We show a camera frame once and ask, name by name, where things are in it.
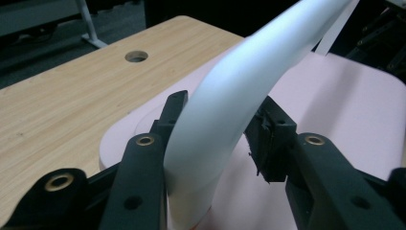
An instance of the white curved tube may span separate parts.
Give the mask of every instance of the white curved tube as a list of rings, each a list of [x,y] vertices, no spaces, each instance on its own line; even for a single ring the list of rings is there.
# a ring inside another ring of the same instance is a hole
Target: white curved tube
[[[245,39],[200,83],[178,119],[165,156],[174,229],[190,229],[203,218],[230,154],[259,105],[349,1],[300,1]]]

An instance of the black metal frame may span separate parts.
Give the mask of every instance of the black metal frame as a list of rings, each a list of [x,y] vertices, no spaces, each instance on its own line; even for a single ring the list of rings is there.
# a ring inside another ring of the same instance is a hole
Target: black metal frame
[[[362,29],[346,58],[375,66],[406,81],[406,10],[387,1],[387,9]]]
[[[128,141],[121,163],[89,179],[77,169],[44,175],[2,229],[166,229],[164,153],[187,99],[186,91],[170,95],[150,133]],[[388,182],[356,170],[328,138],[297,135],[269,97],[245,135],[265,181],[286,181],[299,229],[406,228],[406,169]]]

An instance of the dark floor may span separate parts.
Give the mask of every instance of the dark floor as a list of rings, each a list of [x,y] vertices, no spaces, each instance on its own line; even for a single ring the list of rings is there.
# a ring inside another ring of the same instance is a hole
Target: dark floor
[[[146,28],[143,1],[126,2],[92,16],[99,39],[107,44]],[[0,42],[0,88],[49,70],[96,50],[81,39],[85,25],[80,19],[59,24],[50,34],[20,39],[4,47]]]

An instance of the wooden table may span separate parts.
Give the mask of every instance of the wooden table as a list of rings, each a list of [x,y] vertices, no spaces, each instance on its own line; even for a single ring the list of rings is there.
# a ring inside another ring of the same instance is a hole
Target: wooden table
[[[0,224],[45,173],[97,173],[99,144],[109,127],[241,40],[179,16],[2,89]],[[148,58],[128,62],[131,51]]]

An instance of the pink surface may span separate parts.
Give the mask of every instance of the pink surface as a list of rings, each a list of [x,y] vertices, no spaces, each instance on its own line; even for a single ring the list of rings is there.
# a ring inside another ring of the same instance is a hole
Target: pink surface
[[[118,163],[126,142],[148,132],[169,94],[190,94],[214,58],[118,121],[101,140],[101,168]],[[309,54],[286,72],[269,94],[298,124],[298,133],[325,135],[351,164],[386,179],[401,163],[406,127],[406,87],[392,76],[328,54]],[[198,229],[295,229],[284,184],[256,176],[241,138],[221,176],[211,211]]]

